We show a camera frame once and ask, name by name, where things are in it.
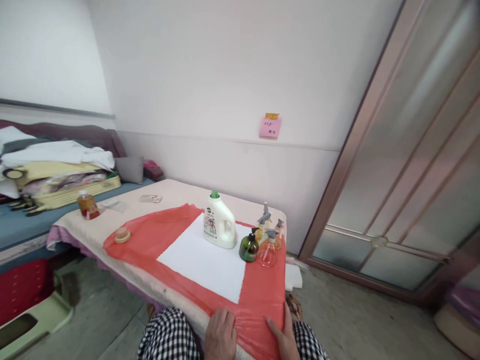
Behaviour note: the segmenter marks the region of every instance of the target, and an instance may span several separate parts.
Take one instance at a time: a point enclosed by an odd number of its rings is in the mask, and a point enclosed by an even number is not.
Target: concrete floor
[[[18,359],[136,359],[145,302],[90,258],[59,268],[75,305],[72,320]],[[312,268],[303,273],[304,320],[331,360],[463,359],[423,310]]]

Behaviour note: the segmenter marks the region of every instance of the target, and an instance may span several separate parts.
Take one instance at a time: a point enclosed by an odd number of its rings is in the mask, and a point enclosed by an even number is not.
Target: pink sticky note
[[[260,137],[277,139],[280,133],[280,125],[282,125],[281,117],[276,120],[263,118],[260,123]]]

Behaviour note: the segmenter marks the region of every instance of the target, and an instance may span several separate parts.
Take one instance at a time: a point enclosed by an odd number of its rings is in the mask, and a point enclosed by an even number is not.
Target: purple fabric
[[[64,228],[63,226],[53,225],[50,229],[50,233],[48,234],[48,238],[46,239],[46,246],[49,249],[54,249],[55,248],[55,243],[57,243],[59,241],[71,244],[74,247],[79,248],[80,252],[82,254],[84,254],[85,256],[88,256],[89,258],[95,259],[96,264],[100,269],[110,271],[110,273],[115,278],[117,278],[118,280],[120,280],[122,283],[124,283],[126,285],[128,290],[130,290],[133,293],[136,293],[136,294],[140,295],[147,303],[152,304],[155,307],[155,313],[161,312],[161,311],[163,311],[167,308],[165,305],[158,302],[157,300],[154,300],[152,297],[145,294],[138,287],[136,287],[132,283],[128,282],[123,277],[121,277],[119,274],[117,274],[114,270],[112,270],[110,267],[108,267],[102,260],[100,260],[85,245],[83,245],[80,241],[78,241],[75,237],[73,237],[72,234],[70,234],[69,231],[66,228]]]
[[[448,296],[447,301],[480,330],[480,290],[458,285]]]

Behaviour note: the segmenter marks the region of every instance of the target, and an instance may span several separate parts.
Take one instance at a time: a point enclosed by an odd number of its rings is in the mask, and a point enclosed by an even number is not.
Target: door frame
[[[316,268],[421,306],[434,305],[454,281],[460,281],[480,263],[480,230],[472,234],[461,249],[448,254],[448,264],[442,266],[415,292],[318,260],[313,257],[313,253],[347,182],[355,157],[377,120],[379,110],[415,37],[429,1],[405,0],[401,5],[299,254],[301,261]],[[468,260],[467,266],[462,264],[465,259]]]

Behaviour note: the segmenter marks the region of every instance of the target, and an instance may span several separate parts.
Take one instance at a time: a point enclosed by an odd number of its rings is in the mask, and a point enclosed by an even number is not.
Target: white detergent bottle
[[[203,214],[203,237],[225,249],[233,249],[237,244],[234,215],[216,190],[211,191]]]

